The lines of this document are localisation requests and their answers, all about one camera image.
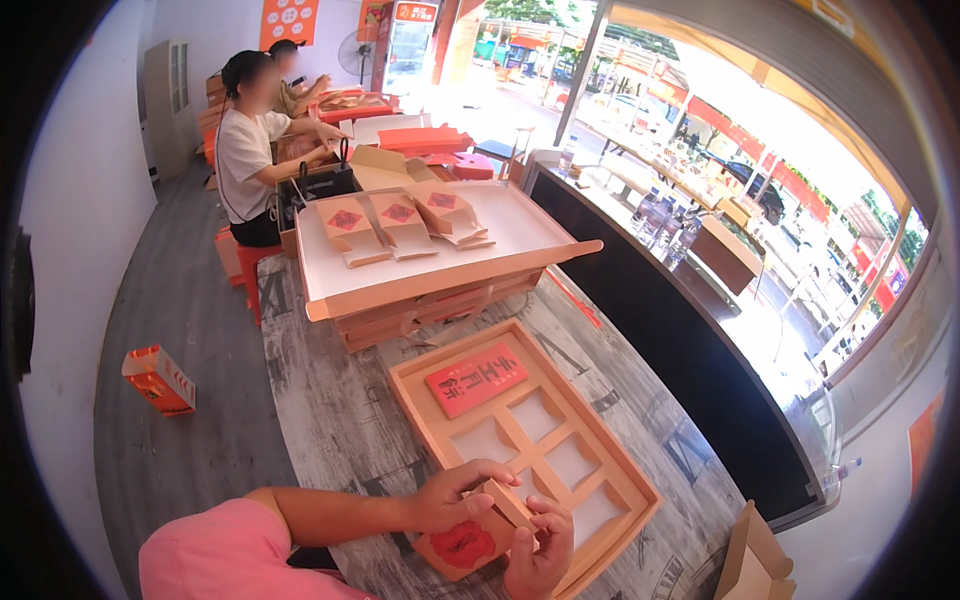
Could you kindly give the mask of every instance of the electric fan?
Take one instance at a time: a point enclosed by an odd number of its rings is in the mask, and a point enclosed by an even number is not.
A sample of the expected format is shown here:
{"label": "electric fan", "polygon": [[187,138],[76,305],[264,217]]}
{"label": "electric fan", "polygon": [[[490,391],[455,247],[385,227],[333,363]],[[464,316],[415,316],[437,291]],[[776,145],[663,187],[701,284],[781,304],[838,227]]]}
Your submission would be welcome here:
{"label": "electric fan", "polygon": [[365,27],[357,30],[340,43],[340,51],[337,53],[340,66],[350,75],[359,75],[360,85],[363,85],[364,75],[372,69],[375,46],[375,27]]}

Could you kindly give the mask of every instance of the plastic bottle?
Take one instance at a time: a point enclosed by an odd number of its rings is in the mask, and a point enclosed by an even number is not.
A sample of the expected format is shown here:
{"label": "plastic bottle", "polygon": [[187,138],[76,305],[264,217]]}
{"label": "plastic bottle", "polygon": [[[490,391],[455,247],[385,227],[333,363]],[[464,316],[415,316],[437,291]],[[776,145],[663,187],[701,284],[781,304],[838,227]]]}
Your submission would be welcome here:
{"label": "plastic bottle", "polygon": [[577,152],[577,136],[571,135],[570,140],[566,142],[564,149],[560,152],[560,164],[557,165],[557,170],[560,171],[560,174],[566,177],[570,172],[570,167],[573,166],[573,155]]}
{"label": "plastic bottle", "polygon": [[686,224],[684,229],[677,236],[677,239],[670,244],[663,258],[663,264],[670,271],[674,271],[680,263],[684,262],[687,251],[693,246],[693,242],[700,233],[700,227],[704,224],[700,217],[694,217],[692,221]]}
{"label": "plastic bottle", "polygon": [[666,221],[671,212],[673,212],[671,199],[663,198],[660,200],[660,203],[650,211],[647,220],[643,222],[643,226],[640,227],[640,231],[636,234],[636,239],[647,248],[650,248],[657,241],[660,228],[663,227],[663,222]]}
{"label": "plastic bottle", "polygon": [[829,488],[839,486],[841,481],[850,477],[853,470],[862,464],[863,459],[856,457],[851,461],[847,461],[843,465],[833,466],[827,476],[824,477],[824,489],[828,490]]}
{"label": "plastic bottle", "polygon": [[663,226],[660,227],[660,231],[657,233],[653,244],[653,248],[656,250],[665,250],[673,243],[673,238],[677,235],[677,232],[680,231],[681,223],[684,220],[684,213],[686,212],[684,208],[677,206],[677,201],[672,196],[670,200],[674,201],[673,214],[663,220]]}
{"label": "plastic bottle", "polygon": [[650,216],[650,213],[653,212],[654,207],[657,206],[659,197],[660,191],[656,186],[653,186],[650,188],[650,191],[647,192],[646,196],[640,199],[640,204],[637,205],[634,216],[630,218],[630,225],[634,228],[634,233],[640,233],[640,228],[643,227],[643,223],[647,220],[647,217]]}

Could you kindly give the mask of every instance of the woman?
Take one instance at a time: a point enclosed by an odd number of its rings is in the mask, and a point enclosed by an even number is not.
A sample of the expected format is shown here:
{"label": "woman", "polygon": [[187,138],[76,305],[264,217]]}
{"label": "woman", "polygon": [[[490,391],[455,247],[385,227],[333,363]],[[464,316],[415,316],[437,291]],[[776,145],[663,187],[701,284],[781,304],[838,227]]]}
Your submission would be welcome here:
{"label": "woman", "polygon": [[[331,140],[346,135],[311,119],[293,120],[271,111],[280,72],[267,55],[245,50],[227,62],[221,76],[233,108],[220,121],[215,140],[215,166],[220,198],[238,244],[267,248],[280,243],[276,211],[268,201],[279,180],[295,175],[300,163],[333,154]],[[274,165],[270,142],[288,133],[314,133],[321,146],[300,158]]]}
{"label": "woman", "polygon": [[[276,66],[279,67],[281,77],[287,77],[297,67],[297,58],[300,56],[300,50],[298,50],[298,48],[305,43],[305,41],[296,43],[290,39],[282,39],[267,51],[276,62]],[[319,96],[328,87],[330,87],[330,76],[326,74],[318,77],[317,81],[310,86],[310,89],[302,94],[295,92],[286,81],[280,80],[280,97],[276,100],[274,112],[279,112],[280,114],[285,114],[290,117],[297,116],[297,102],[299,100]]]}
{"label": "woman", "polygon": [[[329,546],[391,532],[447,531],[491,508],[493,497],[460,492],[480,479],[520,485],[494,461],[474,459],[431,477],[411,496],[376,497],[302,488],[261,488],[160,527],[140,548],[144,600],[372,600],[334,574],[287,565],[290,544]],[[548,498],[527,498],[540,549],[514,531],[503,585],[512,600],[548,600],[573,560],[573,519]]]}

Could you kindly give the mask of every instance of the white t-shirt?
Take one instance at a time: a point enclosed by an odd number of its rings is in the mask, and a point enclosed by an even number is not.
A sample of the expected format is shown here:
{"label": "white t-shirt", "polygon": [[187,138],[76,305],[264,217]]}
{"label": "white t-shirt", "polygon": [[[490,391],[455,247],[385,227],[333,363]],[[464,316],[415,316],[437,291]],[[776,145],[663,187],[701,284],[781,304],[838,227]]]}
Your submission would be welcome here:
{"label": "white t-shirt", "polygon": [[230,222],[238,225],[267,209],[267,198],[275,190],[253,175],[274,164],[270,142],[277,141],[290,127],[290,117],[285,114],[268,112],[255,118],[254,122],[231,108],[217,131],[217,187]]}

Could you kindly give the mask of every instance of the vending fridge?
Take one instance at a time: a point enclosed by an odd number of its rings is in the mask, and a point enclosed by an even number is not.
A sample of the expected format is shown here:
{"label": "vending fridge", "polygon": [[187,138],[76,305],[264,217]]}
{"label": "vending fridge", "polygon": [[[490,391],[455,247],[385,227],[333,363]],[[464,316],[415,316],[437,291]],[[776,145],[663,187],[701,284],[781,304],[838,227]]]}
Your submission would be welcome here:
{"label": "vending fridge", "polygon": [[416,94],[430,83],[436,21],[435,4],[384,5],[377,28],[371,91],[402,97]]}

